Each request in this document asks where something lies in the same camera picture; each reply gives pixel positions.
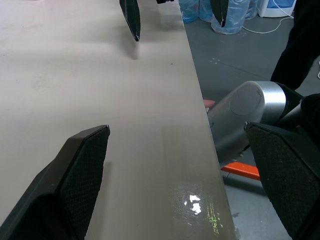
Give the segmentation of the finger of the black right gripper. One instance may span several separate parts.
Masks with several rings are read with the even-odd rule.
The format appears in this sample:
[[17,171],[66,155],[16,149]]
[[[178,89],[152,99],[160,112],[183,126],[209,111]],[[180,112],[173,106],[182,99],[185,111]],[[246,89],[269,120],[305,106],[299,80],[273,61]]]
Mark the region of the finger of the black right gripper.
[[134,40],[139,42],[141,36],[141,18],[137,0],[120,0],[119,4]]
[[227,20],[228,0],[210,0],[212,13],[221,27],[224,27]]

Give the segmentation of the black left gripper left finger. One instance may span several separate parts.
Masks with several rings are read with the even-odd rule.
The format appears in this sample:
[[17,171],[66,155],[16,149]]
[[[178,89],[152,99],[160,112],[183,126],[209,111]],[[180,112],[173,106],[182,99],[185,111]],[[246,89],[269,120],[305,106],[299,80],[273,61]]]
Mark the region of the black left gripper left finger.
[[108,125],[69,137],[0,227],[2,240],[83,240],[101,188]]

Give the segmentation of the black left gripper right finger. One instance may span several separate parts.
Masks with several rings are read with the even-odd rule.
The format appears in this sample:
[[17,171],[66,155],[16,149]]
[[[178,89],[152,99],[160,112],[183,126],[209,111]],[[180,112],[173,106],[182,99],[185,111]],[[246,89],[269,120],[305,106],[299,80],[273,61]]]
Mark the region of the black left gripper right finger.
[[294,130],[246,122],[244,127],[263,189],[293,240],[320,238],[320,149]]

